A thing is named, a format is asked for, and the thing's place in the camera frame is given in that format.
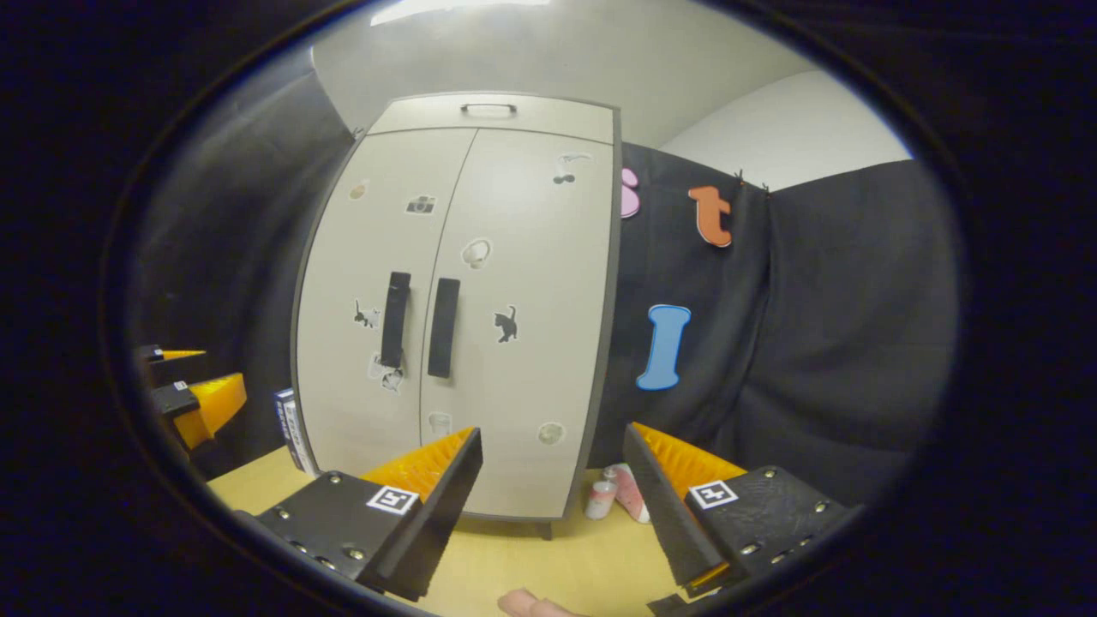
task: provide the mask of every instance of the white cabinet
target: white cabinet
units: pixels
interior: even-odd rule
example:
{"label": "white cabinet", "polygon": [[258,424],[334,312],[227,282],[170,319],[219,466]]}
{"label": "white cabinet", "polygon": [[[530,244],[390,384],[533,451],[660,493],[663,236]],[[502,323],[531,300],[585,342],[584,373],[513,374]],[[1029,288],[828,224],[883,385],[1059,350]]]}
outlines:
{"label": "white cabinet", "polygon": [[[489,104],[463,111],[468,101]],[[564,515],[609,346],[617,113],[445,94],[395,101],[362,137],[296,303],[294,385],[320,468],[364,473],[478,426],[484,465],[465,512]]]}

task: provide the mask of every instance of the white bottle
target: white bottle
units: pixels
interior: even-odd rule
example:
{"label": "white bottle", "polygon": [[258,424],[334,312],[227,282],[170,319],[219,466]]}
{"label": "white bottle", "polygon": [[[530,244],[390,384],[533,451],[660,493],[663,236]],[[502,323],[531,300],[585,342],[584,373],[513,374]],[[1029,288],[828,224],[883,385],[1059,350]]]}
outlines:
{"label": "white bottle", "polygon": [[606,468],[602,470],[602,479],[595,482],[590,487],[590,497],[587,500],[587,518],[601,520],[610,513],[613,506],[613,498],[617,496],[617,470]]}

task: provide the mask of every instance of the cabinet handle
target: cabinet handle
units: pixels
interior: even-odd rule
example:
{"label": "cabinet handle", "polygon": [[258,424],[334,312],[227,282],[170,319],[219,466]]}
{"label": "cabinet handle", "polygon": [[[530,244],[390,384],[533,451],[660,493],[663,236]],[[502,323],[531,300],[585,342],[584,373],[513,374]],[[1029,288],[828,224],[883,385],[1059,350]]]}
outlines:
{"label": "cabinet handle", "polygon": [[510,113],[518,113],[518,105],[511,103],[465,103],[461,105],[461,111],[468,113],[468,108],[473,106],[484,106],[484,108],[507,108]]}
{"label": "cabinet handle", "polygon": [[411,274],[392,272],[388,276],[388,296],[385,300],[385,326],[381,333],[381,363],[400,368],[404,359],[404,313],[411,291]]}
{"label": "cabinet handle", "polygon": [[434,318],[430,328],[430,357],[427,360],[427,374],[429,375],[450,377],[453,326],[457,318],[457,292],[460,290],[461,281],[438,279],[438,292],[434,294]]}

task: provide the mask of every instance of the table surface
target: table surface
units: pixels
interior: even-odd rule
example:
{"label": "table surface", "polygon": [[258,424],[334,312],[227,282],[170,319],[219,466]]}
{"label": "table surface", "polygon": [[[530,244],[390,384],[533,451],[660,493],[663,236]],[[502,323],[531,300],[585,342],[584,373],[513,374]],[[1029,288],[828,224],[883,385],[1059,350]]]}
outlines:
{"label": "table surface", "polygon": [[[499,596],[525,587],[580,615],[635,617],[651,615],[648,602],[676,593],[686,598],[651,525],[633,520],[620,504],[602,520],[583,515],[599,472],[587,471],[580,498],[552,524],[551,541],[532,524],[462,518],[428,595],[417,603],[396,599],[445,617],[488,617],[504,615]],[[228,507],[259,514],[310,480],[281,448],[208,486]]]}

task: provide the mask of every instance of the finger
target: finger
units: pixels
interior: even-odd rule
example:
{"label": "finger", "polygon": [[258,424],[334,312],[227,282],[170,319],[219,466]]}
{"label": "finger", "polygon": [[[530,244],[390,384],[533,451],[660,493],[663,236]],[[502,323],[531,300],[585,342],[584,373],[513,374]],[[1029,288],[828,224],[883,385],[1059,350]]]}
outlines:
{"label": "finger", "polygon": [[530,617],[581,617],[551,599],[539,599],[530,607]]}
{"label": "finger", "polygon": [[499,609],[510,615],[510,617],[530,617],[530,610],[536,604],[538,598],[525,590],[514,590],[508,592],[499,598]]}

